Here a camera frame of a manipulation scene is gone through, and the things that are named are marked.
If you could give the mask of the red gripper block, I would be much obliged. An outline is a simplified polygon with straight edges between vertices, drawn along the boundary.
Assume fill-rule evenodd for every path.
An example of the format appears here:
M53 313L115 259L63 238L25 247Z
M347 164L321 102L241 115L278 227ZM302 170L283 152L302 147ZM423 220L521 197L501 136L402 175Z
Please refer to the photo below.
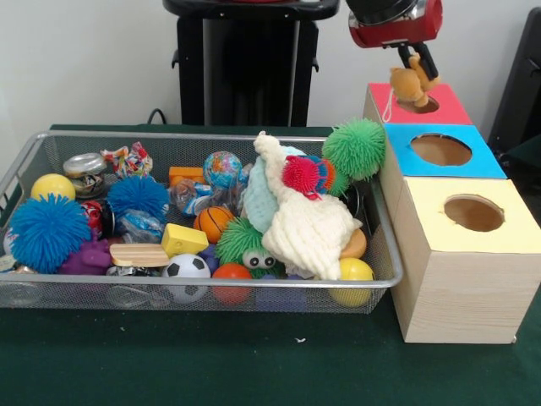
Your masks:
M419 55L429 80L439 71L424 41L436 38L443 22L443 5L435 1L349 1L350 34L362 48L397 47L405 69Z

